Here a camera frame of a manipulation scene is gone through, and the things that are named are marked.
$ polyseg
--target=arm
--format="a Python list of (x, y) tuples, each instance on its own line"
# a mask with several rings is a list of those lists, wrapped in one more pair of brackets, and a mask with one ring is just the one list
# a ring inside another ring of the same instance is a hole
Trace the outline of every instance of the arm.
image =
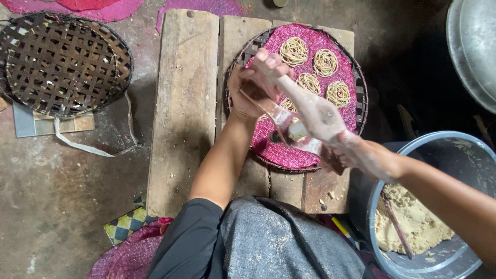
[[(293, 74), (289, 66), (282, 63), (278, 54), (269, 55), (264, 48), (258, 50), (255, 59), (265, 63), (267, 68), (275, 70), (278, 75)], [(214, 146), (202, 161), (188, 200), (207, 199), (220, 206), (222, 210), (226, 209), (231, 200), (234, 185), (239, 178), (255, 131), (256, 121), (262, 115), (262, 111), (240, 92), (246, 79), (255, 81), (258, 87), (275, 102), (281, 96), (281, 92), (274, 84), (264, 83), (264, 75), (255, 67), (245, 69), (237, 65), (233, 69), (227, 86), (231, 92), (234, 109)]]
[[(363, 140), (352, 133), (342, 135), (340, 140), (355, 153), (362, 152), (370, 156), (392, 181), (399, 182), (412, 192), (463, 238), (488, 268), (496, 271), (495, 199), (426, 163), (393, 153), (378, 143)], [(335, 149), (334, 152), (345, 165), (355, 167), (345, 149)]]
[(398, 180), (456, 232), (491, 270), (496, 270), (496, 200), (406, 156)]
[(203, 198), (224, 210), (245, 161), (256, 118), (232, 110), (214, 146), (205, 156), (191, 186), (188, 200)]

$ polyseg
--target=wooden plank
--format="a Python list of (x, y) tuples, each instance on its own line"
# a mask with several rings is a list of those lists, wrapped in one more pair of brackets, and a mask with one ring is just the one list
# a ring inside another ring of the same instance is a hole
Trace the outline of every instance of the wooden plank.
[[(272, 20), (272, 27), (279, 27), (282, 25), (288, 25), (288, 24), (292, 24), (292, 23), (298, 23), (298, 22), (289, 22), (289, 21), (274, 19), (274, 20)], [(306, 23), (300, 23), (300, 24), (303, 24), (303, 25), (306, 25), (309, 27), (311, 26), (311, 24), (306, 24)]]
[(176, 216), (215, 138), (219, 17), (170, 9), (162, 28), (147, 213)]
[(282, 173), (272, 167), (270, 171), (270, 198), (302, 208), (303, 173)]
[(355, 55), (355, 33), (353, 31), (336, 29), (318, 25), (317, 28), (331, 34), (350, 54)]
[[(345, 169), (341, 176), (335, 172), (326, 173), (322, 170), (307, 173), (306, 183), (303, 188), (303, 211), (306, 213), (348, 212), (346, 200), (348, 199), (349, 186), (349, 168)], [(334, 191), (335, 198), (333, 199), (327, 194), (331, 191)], [(322, 210), (319, 200), (324, 201), (327, 210)]]
[(11, 106), (11, 104), (10, 104), (10, 103), (7, 103), (7, 102), (3, 99), (3, 97), (1, 97), (1, 96), (0, 96), (0, 111), (2, 111), (2, 110), (4, 110), (4, 109), (8, 108), (9, 106)]
[[(291, 24), (292, 22), (283, 20), (273, 20), (272, 26), (277, 27), (281, 25)], [(353, 55), (355, 46), (355, 33), (352, 31), (346, 31), (341, 29), (335, 29), (325, 26), (317, 26), (317, 28), (323, 29), (336, 38), (336, 40), (346, 48), (346, 50)], [(345, 170), (342, 176), (338, 176), (335, 173), (326, 173), (323, 171), (309, 172), (306, 177), (300, 180), (298, 175), (288, 175), (281, 173), (271, 173), (271, 195), (272, 193), (284, 193), (284, 194), (274, 194), (274, 198), (281, 200), (286, 203), (296, 203), (295, 194), (290, 193), (302, 192), (301, 198), (301, 209), (307, 213), (345, 213), (346, 208), (346, 198), (349, 187), (350, 173), (349, 169)], [(327, 195), (328, 192), (334, 191), (338, 199), (331, 200)], [(322, 211), (321, 204), (319, 200), (325, 201), (327, 206), (326, 211)]]
[[(220, 19), (219, 72), (217, 85), (216, 135), (226, 123), (224, 89), (226, 72), (245, 44), (254, 36), (271, 27), (265, 19), (225, 15)], [(254, 159), (250, 151), (233, 191), (233, 198), (244, 195), (269, 196), (269, 178), (265, 165)]]

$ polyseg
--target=pink cloth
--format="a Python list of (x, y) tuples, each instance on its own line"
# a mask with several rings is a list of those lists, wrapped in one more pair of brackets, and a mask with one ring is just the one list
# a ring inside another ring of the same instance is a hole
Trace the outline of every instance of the pink cloth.
[(159, 32), (162, 30), (163, 14), (169, 9), (204, 10), (217, 16), (243, 16), (236, 0), (167, 0), (158, 10), (157, 31)]
[[(309, 51), (307, 61), (303, 65), (293, 68), (295, 72), (293, 80), (296, 80), (302, 73), (315, 73), (312, 61), (318, 50), (330, 49), (336, 55), (338, 60), (337, 72), (330, 77), (321, 77), (317, 75), (321, 90), (320, 97), (326, 96), (327, 86), (332, 82), (343, 81), (346, 83), (350, 90), (351, 101), (348, 106), (340, 109), (339, 113), (348, 130), (353, 132), (357, 125), (357, 95), (355, 92), (355, 80), (348, 59), (339, 52), (338, 47), (334, 45), (325, 34), (296, 23), (276, 28), (267, 40), (264, 48), (266, 48), (270, 54), (279, 53), (281, 45), (291, 37), (300, 37), (307, 45)], [(250, 65), (251, 60), (248, 61), (246, 67)], [(285, 98), (286, 95), (283, 94), (278, 104)], [(317, 156), (310, 152), (286, 147), (280, 143), (272, 143), (269, 139), (269, 135), (275, 129), (276, 127), (270, 119), (261, 120), (257, 123), (253, 139), (251, 140), (251, 148), (255, 153), (269, 162), (292, 169), (313, 166), (320, 161)]]
[(57, 2), (40, 0), (0, 0), (10, 11), (15, 13), (30, 13), (52, 11), (65, 14), (74, 14), (102, 22), (118, 21), (130, 17), (143, 3), (143, 0), (118, 0), (102, 9), (73, 12)]
[(57, 0), (56, 2), (70, 10), (82, 11), (101, 9), (117, 1), (118, 0)]
[(174, 218), (160, 218), (105, 252), (86, 279), (144, 279), (160, 241)]

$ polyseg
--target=hand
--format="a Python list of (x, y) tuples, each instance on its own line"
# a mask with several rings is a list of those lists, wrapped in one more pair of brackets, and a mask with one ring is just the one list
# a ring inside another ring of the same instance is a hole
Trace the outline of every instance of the hand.
[(256, 119), (263, 114), (263, 111), (250, 102), (241, 92), (240, 89), (247, 79), (253, 81), (259, 88), (270, 96), (272, 101), (277, 102), (281, 97), (282, 92), (277, 88), (274, 83), (271, 83), (266, 78), (266, 75), (256, 66), (259, 63), (265, 63), (267, 68), (274, 70), (274, 72), (283, 76), (287, 74), (289, 77), (293, 76), (293, 70), (288, 65), (282, 63), (282, 59), (278, 54), (268, 54), (264, 48), (258, 49), (255, 58), (253, 59), (248, 69), (236, 65), (231, 76), (227, 81), (227, 87), (231, 91), (231, 97), (234, 103), (234, 109), (241, 115)]
[(338, 135), (342, 147), (331, 148), (345, 167), (356, 167), (388, 183), (397, 183), (404, 175), (404, 156), (387, 150), (384, 146), (364, 140), (360, 136), (343, 131)]

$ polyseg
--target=dough crumb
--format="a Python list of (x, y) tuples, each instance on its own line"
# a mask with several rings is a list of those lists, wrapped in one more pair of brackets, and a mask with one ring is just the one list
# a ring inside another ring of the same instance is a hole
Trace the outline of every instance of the dough crumb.
[[(394, 214), (415, 254), (421, 254), (442, 240), (453, 237), (454, 232), (401, 185), (388, 184), (382, 191), (391, 202)], [(379, 199), (375, 210), (375, 237), (382, 250), (405, 254), (382, 199)]]

